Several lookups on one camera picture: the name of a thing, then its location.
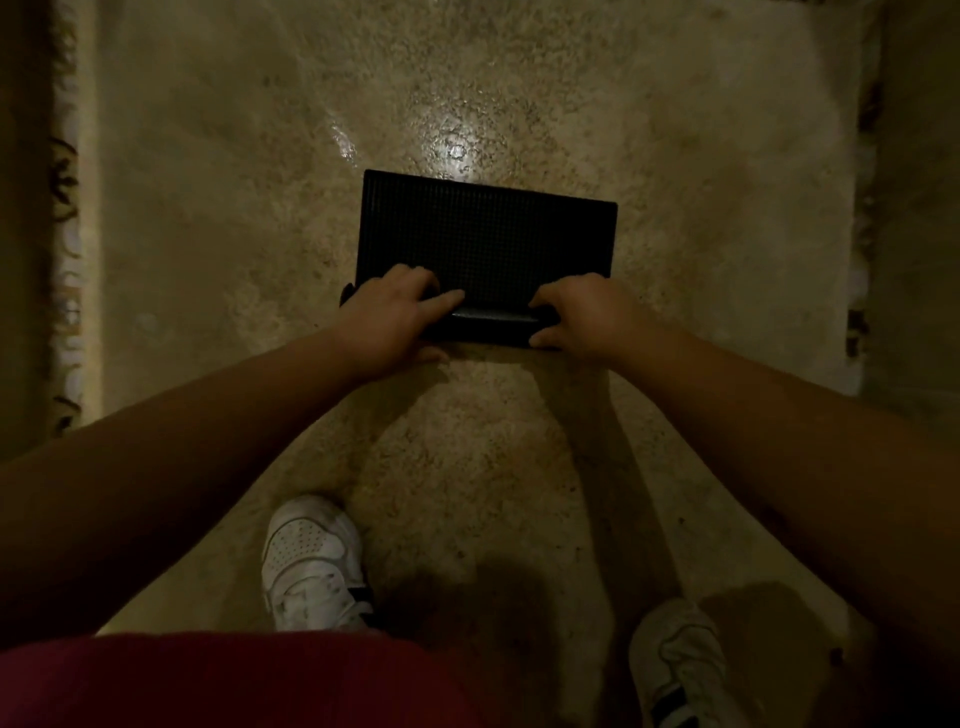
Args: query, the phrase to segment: speckled floor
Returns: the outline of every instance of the speckled floor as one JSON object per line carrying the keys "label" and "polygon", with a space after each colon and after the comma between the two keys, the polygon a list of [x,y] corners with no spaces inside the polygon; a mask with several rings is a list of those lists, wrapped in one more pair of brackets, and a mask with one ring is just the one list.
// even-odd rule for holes
{"label": "speckled floor", "polygon": [[[81,41],[94,416],[321,326],[352,279],[367,167],[615,200],[614,274],[639,296],[843,378],[854,8],[99,7]],[[364,533],[391,628],[495,655],[526,725],[638,724],[623,639],[680,591],[720,622],[751,711],[803,725],[843,601],[625,382],[458,354],[343,402],[110,628],[268,629],[263,529],[322,491]]]}

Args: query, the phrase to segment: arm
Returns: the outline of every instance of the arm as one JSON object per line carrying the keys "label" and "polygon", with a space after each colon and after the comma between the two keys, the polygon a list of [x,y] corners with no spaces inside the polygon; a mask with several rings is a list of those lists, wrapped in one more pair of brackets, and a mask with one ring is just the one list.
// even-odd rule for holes
{"label": "arm", "polygon": [[872,619],[960,652],[960,457],[907,422],[660,323],[599,276],[543,286],[534,346],[646,394],[785,546]]}
{"label": "arm", "polygon": [[422,268],[361,286],[337,323],[0,467],[2,645],[99,629],[196,544],[308,425],[364,382],[443,352],[463,299]]}

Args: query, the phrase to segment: black tray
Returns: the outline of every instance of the black tray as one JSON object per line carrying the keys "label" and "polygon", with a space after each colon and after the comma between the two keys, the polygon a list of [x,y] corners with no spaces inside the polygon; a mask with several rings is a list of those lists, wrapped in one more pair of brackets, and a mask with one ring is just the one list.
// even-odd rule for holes
{"label": "black tray", "polygon": [[368,169],[355,285],[397,263],[422,265],[443,291],[467,292],[428,338],[526,346],[557,321],[549,306],[527,306],[537,289],[564,276],[609,276],[615,235],[616,203]]}

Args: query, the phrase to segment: shoe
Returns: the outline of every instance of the shoe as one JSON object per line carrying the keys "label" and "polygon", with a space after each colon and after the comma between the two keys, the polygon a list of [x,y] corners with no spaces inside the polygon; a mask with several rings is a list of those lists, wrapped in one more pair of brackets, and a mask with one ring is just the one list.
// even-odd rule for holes
{"label": "shoe", "polygon": [[727,661],[716,626],[691,601],[670,599],[643,619],[630,641],[630,672],[645,725],[748,725],[726,688]]}
{"label": "shoe", "polygon": [[276,631],[366,629],[373,607],[362,555],[356,526],[326,498],[281,505],[270,519],[260,570]]}

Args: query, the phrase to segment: red shorts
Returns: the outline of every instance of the red shorts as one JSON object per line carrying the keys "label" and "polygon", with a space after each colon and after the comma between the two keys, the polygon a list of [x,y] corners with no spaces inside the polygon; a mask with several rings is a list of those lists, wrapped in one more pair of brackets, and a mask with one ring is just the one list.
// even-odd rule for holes
{"label": "red shorts", "polygon": [[116,635],[0,655],[0,726],[480,726],[413,643],[298,632]]}

